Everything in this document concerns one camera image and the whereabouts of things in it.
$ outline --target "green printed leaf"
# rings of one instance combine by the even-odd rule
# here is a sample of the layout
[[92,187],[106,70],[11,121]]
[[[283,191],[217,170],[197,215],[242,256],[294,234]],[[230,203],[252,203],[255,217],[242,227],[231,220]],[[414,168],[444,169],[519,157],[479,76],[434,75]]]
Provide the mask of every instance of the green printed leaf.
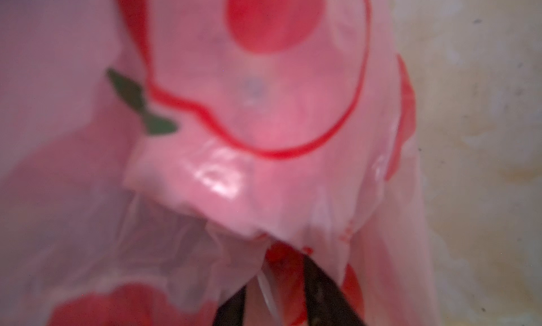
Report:
[[145,111],[142,114],[143,123],[149,135],[162,135],[175,133],[178,130],[177,124],[170,119],[159,117],[156,114]]
[[143,114],[145,110],[145,100],[143,99],[143,89],[134,80],[121,75],[112,68],[107,69],[107,77],[115,88],[118,96],[134,111]]

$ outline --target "plastic bag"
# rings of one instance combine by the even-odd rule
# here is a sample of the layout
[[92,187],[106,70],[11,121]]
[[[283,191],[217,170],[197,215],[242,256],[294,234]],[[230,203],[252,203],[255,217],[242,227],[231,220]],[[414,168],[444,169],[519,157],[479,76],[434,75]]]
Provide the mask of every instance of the plastic bag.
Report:
[[438,324],[386,0],[0,0],[0,32],[1,324],[209,325],[276,240],[369,325]]

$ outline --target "wall surface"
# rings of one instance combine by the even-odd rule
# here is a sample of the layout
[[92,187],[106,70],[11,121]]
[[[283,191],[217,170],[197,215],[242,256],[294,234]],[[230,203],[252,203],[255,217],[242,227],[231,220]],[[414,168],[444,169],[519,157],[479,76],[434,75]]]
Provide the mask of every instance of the wall surface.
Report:
[[542,0],[390,0],[445,325],[542,325]]

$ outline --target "red print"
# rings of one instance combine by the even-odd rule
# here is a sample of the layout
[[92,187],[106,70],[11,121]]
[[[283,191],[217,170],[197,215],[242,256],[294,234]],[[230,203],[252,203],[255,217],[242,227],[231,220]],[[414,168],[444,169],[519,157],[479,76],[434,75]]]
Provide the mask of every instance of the red print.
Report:
[[210,325],[215,311],[215,303],[205,303],[196,314],[181,314],[162,292],[127,284],[107,295],[87,294],[58,306],[47,326]]
[[227,24],[247,51],[273,53],[301,43],[323,12],[324,0],[228,0]]
[[[304,248],[303,251],[307,252],[311,251],[311,249]],[[266,260],[279,287],[284,322],[290,326],[301,325],[307,320],[303,255],[286,244],[276,242],[268,249]],[[360,316],[363,316],[364,303],[362,290],[359,286],[358,278],[350,265],[346,266],[341,291],[348,303],[350,303],[350,306]]]
[[[122,17],[148,69],[147,92],[153,101],[176,110],[189,112],[215,136],[240,151],[261,158],[285,160],[311,153],[327,143],[344,126],[359,102],[365,81],[372,9],[365,1],[365,47],[360,65],[358,84],[353,90],[350,105],[325,133],[299,146],[282,150],[268,150],[248,145],[234,137],[216,118],[211,109],[197,99],[171,94],[158,86],[153,78],[152,56],[148,37],[146,0],[117,0]],[[226,18],[233,39],[248,51],[272,53],[302,42],[318,25],[325,7],[324,0],[226,0]]]
[[407,66],[404,63],[403,58],[398,55],[397,59],[399,62],[399,73],[401,74],[401,117],[399,118],[397,136],[395,137],[395,145],[391,153],[386,180],[390,180],[399,169],[403,144],[410,139],[416,131],[416,97],[414,95],[414,89],[410,84]]

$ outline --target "pink plastic bag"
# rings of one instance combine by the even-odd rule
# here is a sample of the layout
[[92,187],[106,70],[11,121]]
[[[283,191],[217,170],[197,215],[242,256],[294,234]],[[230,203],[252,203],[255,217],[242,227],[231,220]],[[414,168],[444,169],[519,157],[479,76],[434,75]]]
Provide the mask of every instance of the pink plastic bag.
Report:
[[0,324],[210,325],[266,252],[302,324],[296,249],[369,325],[437,325],[386,2],[0,0]]

